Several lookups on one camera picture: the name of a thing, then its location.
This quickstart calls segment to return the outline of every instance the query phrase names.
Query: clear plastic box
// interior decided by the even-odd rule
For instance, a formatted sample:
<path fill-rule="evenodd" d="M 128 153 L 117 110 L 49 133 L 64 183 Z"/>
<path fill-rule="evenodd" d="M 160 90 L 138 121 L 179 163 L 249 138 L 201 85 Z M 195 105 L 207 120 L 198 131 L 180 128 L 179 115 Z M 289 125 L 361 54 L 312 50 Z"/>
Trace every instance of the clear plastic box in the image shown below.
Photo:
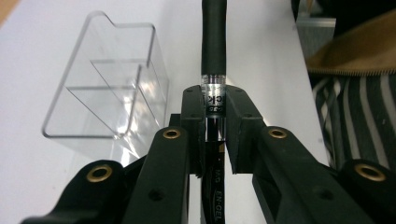
<path fill-rule="evenodd" d="M 164 127 L 167 93 L 154 26 L 115 24 L 94 12 L 84 23 L 43 134 L 96 160 L 127 165 L 147 154 Z"/>

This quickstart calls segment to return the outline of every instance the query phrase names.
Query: acrylic divider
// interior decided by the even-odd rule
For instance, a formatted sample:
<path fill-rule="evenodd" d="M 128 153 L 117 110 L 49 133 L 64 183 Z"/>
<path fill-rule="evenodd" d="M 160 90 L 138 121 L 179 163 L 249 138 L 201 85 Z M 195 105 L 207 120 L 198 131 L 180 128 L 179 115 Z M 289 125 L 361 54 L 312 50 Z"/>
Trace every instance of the acrylic divider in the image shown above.
<path fill-rule="evenodd" d="M 147 154 L 165 125 L 168 78 L 148 23 L 84 23 L 43 125 L 43 134 L 93 160 L 127 165 Z"/>

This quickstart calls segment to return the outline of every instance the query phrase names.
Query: striped fabric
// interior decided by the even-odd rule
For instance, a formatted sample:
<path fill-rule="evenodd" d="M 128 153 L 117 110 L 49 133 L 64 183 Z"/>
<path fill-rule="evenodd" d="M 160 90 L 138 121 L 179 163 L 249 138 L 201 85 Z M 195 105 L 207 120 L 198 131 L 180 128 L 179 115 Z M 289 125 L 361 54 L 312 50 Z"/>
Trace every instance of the striped fabric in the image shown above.
<path fill-rule="evenodd" d="M 396 173 L 396 74 L 325 77 L 313 94 L 333 168 L 365 159 Z"/>

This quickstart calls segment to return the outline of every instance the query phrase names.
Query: white table surface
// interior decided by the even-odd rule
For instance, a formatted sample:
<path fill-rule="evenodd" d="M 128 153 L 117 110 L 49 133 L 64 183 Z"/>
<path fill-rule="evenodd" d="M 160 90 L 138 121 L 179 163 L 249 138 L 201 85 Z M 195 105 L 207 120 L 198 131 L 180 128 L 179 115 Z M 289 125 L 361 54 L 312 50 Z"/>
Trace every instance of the white table surface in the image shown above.
<path fill-rule="evenodd" d="M 0 29 L 0 222 L 44 215 L 91 159 L 40 132 L 86 16 L 104 11 L 114 22 L 151 22 L 171 80 L 167 113 L 200 83 L 200 0 L 25 0 Z M 247 91 L 268 125 L 287 128 L 327 163 L 289 0 L 229 0 L 227 75 Z M 251 175 L 226 165 L 228 223 L 262 223 Z M 191 190 L 199 180 L 191 178 Z M 199 223 L 198 193 L 190 223 Z"/>

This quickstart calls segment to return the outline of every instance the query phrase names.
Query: screw hole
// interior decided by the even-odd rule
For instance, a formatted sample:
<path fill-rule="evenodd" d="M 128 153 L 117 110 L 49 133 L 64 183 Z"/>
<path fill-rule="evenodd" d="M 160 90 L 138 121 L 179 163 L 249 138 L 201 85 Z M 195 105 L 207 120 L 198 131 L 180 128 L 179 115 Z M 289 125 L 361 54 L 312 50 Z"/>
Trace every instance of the screw hole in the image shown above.
<path fill-rule="evenodd" d="M 148 197 L 154 202 L 159 202 L 165 197 L 165 193 L 161 189 L 152 189 Z"/>
<path fill-rule="evenodd" d="M 280 129 L 271 129 L 268 133 L 274 138 L 285 138 L 288 136 L 283 130 Z"/>
<path fill-rule="evenodd" d="M 109 165 L 97 165 L 88 172 L 87 179 L 92 183 L 102 182 L 108 179 L 112 173 L 113 169 Z"/>
<path fill-rule="evenodd" d="M 387 177 L 382 173 L 380 170 L 375 168 L 374 166 L 368 165 L 368 164 L 357 164 L 355 165 L 355 171 L 361 175 L 362 177 L 381 182 L 387 179 Z"/>
<path fill-rule="evenodd" d="M 325 201 L 331 201 L 334 199 L 334 195 L 332 194 L 332 192 L 323 187 L 315 187 L 314 193 L 317 194 L 320 199 Z"/>
<path fill-rule="evenodd" d="M 167 139 L 175 139 L 175 138 L 179 138 L 181 135 L 180 131 L 177 129 L 170 129 L 170 130 L 166 130 L 163 133 L 163 137 L 167 138 Z"/>

